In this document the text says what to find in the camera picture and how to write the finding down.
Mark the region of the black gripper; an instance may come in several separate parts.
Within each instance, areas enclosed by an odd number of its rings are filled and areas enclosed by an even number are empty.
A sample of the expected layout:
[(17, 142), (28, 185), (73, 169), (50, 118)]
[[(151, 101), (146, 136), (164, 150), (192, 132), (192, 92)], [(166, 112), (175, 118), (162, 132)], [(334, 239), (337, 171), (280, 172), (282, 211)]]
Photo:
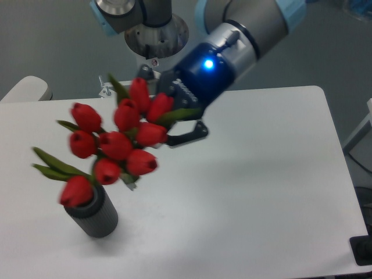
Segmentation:
[[(163, 92), (174, 98), (172, 111), (194, 109), (192, 115), (183, 118), (185, 121), (200, 119), (205, 109), (235, 80), (233, 67), (224, 58), (223, 51), (236, 45), (239, 37), (238, 31), (230, 31), (227, 38), (222, 39), (221, 46), (202, 42), (162, 74), (143, 64), (137, 71), (137, 77), (146, 81), (150, 96)], [(208, 134), (205, 123), (197, 120), (188, 133), (169, 135), (166, 145), (178, 148), (203, 140)]]

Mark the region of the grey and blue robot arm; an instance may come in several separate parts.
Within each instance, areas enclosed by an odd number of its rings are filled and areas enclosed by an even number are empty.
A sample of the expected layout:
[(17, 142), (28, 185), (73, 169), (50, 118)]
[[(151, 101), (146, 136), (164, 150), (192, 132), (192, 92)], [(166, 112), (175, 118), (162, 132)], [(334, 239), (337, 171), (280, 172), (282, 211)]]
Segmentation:
[(205, 138), (206, 108), (306, 14), (304, 1), (199, 1), (195, 23), (205, 37), (187, 50), (188, 26), (170, 1), (91, 1), (90, 8), (107, 35), (124, 35), (155, 94), (173, 97), (174, 112), (197, 110), (195, 128), (169, 137), (171, 147)]

